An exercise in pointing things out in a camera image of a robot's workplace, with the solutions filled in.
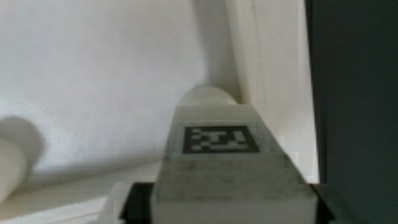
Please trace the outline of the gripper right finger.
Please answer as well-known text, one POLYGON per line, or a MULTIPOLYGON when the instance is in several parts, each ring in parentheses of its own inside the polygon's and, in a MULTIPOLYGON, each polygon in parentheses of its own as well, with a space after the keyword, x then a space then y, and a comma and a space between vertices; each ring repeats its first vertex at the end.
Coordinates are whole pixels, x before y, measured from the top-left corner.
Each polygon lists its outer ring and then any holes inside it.
POLYGON ((318 197, 314 224, 348 224, 346 208, 336 191, 325 184, 313 184, 311 187, 318 197))

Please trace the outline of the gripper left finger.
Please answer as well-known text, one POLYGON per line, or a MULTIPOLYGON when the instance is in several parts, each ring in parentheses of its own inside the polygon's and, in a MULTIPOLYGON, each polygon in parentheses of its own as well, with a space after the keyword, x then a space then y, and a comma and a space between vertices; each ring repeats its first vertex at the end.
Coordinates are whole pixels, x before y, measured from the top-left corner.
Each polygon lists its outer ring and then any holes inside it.
POLYGON ((103 224, 153 224, 151 182, 117 183, 103 206, 103 224))

